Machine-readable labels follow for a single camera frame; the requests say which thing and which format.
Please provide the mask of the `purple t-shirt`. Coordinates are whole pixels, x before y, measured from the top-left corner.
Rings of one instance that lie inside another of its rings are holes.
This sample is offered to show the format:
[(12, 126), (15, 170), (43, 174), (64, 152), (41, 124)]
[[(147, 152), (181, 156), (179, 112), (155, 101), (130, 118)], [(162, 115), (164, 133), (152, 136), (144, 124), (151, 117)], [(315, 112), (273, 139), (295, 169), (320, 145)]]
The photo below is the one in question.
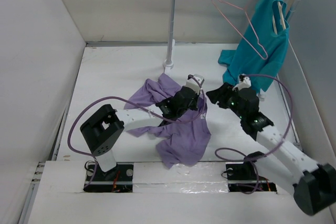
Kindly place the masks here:
[[(137, 90), (129, 101), (148, 107), (175, 95), (181, 86), (166, 74), (161, 74), (157, 81), (146, 79), (142, 87)], [(179, 120), (188, 121), (202, 114), (190, 123), (169, 124), (162, 127), (143, 127), (130, 130), (128, 133), (140, 137), (145, 133), (161, 138), (156, 150), (163, 164), (170, 169), (173, 165), (183, 164), (194, 166), (203, 157), (211, 138), (206, 122), (207, 104), (202, 95), (198, 99), (198, 111), (187, 111)]]

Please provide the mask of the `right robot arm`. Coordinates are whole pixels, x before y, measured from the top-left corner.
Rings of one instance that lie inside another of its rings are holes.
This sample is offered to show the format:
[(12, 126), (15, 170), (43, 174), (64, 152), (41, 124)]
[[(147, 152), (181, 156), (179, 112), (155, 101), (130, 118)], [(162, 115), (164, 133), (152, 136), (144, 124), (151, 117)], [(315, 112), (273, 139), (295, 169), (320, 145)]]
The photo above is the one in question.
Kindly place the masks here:
[(260, 175), (271, 180), (292, 195), (308, 216), (335, 203), (335, 168), (319, 164), (286, 141), (274, 123), (260, 112), (255, 90), (224, 83), (206, 95), (211, 103), (233, 111), (243, 131), (268, 150), (254, 152), (242, 160), (246, 177)]

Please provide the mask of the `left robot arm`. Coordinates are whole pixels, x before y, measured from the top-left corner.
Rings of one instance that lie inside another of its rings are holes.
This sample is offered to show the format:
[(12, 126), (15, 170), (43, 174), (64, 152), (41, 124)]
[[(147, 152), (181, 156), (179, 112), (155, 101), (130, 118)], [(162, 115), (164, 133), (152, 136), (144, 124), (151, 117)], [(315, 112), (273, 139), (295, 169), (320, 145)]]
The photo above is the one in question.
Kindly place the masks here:
[(115, 110), (103, 105), (80, 127), (91, 154), (96, 158), (99, 174), (105, 180), (117, 175), (117, 162), (112, 148), (124, 131), (143, 127), (182, 124), (178, 119), (188, 110), (197, 110), (199, 87), (182, 86), (174, 96), (146, 108)]

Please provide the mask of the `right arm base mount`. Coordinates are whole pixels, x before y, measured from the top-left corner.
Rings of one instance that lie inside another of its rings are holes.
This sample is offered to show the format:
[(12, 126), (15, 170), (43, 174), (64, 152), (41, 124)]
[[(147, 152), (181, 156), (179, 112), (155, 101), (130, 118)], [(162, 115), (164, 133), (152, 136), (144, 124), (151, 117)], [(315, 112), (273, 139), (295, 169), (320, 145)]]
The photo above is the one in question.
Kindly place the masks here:
[(226, 163), (221, 176), (227, 179), (229, 192), (240, 192), (246, 195), (253, 192), (277, 192), (276, 185), (268, 179), (257, 175), (250, 163)]

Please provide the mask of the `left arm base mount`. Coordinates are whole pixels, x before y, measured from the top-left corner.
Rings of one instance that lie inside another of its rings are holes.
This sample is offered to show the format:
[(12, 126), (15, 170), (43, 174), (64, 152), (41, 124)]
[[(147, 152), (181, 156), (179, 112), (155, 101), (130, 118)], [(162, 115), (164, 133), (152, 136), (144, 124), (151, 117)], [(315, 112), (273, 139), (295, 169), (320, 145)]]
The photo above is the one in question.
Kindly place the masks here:
[(133, 163), (117, 163), (117, 166), (104, 173), (97, 167), (93, 176), (95, 163), (87, 161), (84, 165), (86, 178), (84, 191), (87, 193), (131, 193), (133, 192)]

